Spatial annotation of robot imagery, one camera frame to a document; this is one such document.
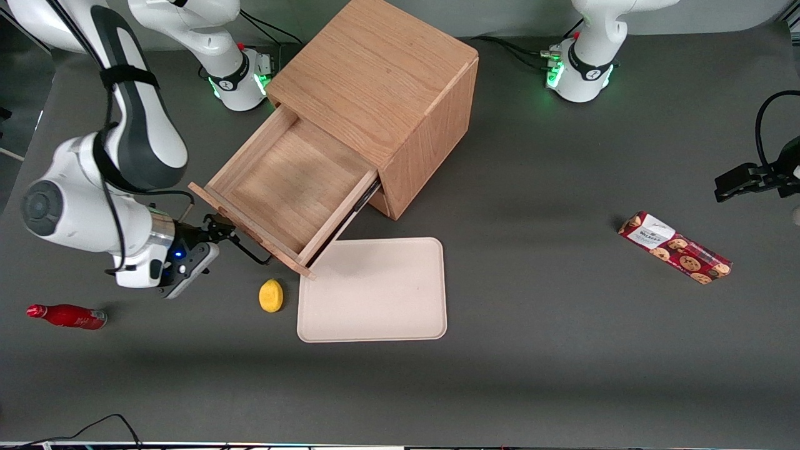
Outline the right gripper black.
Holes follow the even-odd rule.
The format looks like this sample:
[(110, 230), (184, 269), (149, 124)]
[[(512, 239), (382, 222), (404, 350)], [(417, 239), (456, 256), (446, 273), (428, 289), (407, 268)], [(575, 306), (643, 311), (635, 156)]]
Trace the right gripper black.
[(216, 244), (229, 241), (242, 251), (249, 259), (258, 265), (269, 265), (272, 254), (267, 254), (265, 259), (259, 259), (242, 244), (236, 234), (236, 225), (222, 214), (206, 214), (203, 219), (203, 228), (188, 225), (185, 222), (175, 222), (175, 236), (169, 248), (169, 262), (171, 263), (200, 263), (216, 259)]

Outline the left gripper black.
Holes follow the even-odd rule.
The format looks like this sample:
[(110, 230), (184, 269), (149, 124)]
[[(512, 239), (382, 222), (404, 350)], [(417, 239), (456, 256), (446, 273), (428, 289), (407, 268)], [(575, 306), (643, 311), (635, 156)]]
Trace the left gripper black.
[(759, 160), (766, 175), (761, 176), (761, 168), (755, 163), (735, 166), (722, 176), (715, 177), (714, 195), (717, 203), (725, 202), (734, 196), (749, 192), (777, 190), (780, 198), (788, 198), (799, 193), (799, 137), (787, 142), (777, 159), (766, 160), (763, 140), (759, 139)]

